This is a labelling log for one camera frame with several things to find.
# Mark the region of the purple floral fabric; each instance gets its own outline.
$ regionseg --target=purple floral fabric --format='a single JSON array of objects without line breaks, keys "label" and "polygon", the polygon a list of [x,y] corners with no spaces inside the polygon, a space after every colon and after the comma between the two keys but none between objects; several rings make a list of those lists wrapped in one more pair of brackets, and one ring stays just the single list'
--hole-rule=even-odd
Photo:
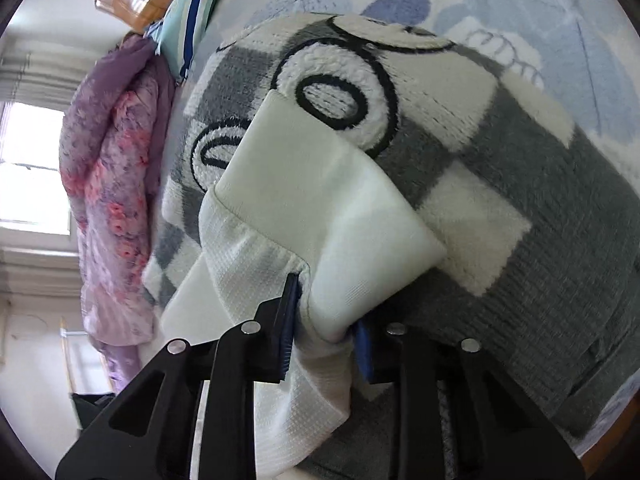
[{"label": "purple floral fabric", "polygon": [[155,49],[134,36],[101,59],[78,88],[60,137],[60,175],[78,224],[84,328],[118,390],[140,369],[137,353],[125,348],[153,336],[140,283],[175,89]]}]

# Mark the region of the checkered blanket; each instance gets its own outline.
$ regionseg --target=checkered blanket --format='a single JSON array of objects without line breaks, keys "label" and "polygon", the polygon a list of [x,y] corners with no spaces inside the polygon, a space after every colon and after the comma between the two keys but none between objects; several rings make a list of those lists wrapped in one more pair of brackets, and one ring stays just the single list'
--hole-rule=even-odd
[{"label": "checkered blanket", "polygon": [[[192,84],[144,277],[159,306],[200,253],[205,190],[274,88],[372,156],[445,243],[392,298],[398,320],[480,340],[573,436],[640,367],[640,201],[519,74],[417,28],[298,14],[223,44]],[[355,392],[352,409],[305,465],[386,478],[390,394]]]}]

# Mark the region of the bright window pane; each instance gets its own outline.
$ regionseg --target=bright window pane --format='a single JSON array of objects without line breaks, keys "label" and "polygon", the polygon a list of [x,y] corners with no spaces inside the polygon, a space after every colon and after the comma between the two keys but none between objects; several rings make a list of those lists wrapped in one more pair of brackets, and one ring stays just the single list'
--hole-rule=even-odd
[{"label": "bright window pane", "polygon": [[69,202],[57,171],[0,164],[2,227],[69,234]]},{"label": "bright window pane", "polygon": [[57,110],[12,104],[4,132],[2,160],[57,169],[63,116]]}]

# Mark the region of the striped fabric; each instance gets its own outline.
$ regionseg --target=striped fabric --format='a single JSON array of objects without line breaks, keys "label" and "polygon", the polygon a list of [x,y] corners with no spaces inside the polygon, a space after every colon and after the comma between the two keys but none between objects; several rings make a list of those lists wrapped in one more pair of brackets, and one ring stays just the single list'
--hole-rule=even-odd
[{"label": "striped fabric", "polygon": [[207,28],[214,0],[173,0],[157,23],[146,33],[158,44],[178,83],[188,76],[193,54]]}]

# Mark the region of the blue floral sheet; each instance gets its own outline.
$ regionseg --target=blue floral sheet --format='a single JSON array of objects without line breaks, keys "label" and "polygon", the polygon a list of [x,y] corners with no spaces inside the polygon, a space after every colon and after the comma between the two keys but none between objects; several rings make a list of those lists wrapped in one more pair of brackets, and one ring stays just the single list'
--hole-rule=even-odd
[{"label": "blue floral sheet", "polygon": [[[299,12],[355,12],[419,25],[477,49],[560,101],[640,193],[640,39],[616,0],[219,0],[174,114],[182,113],[220,44]],[[181,140],[174,130],[168,144]],[[597,441],[639,386],[636,374],[577,452]]]}]

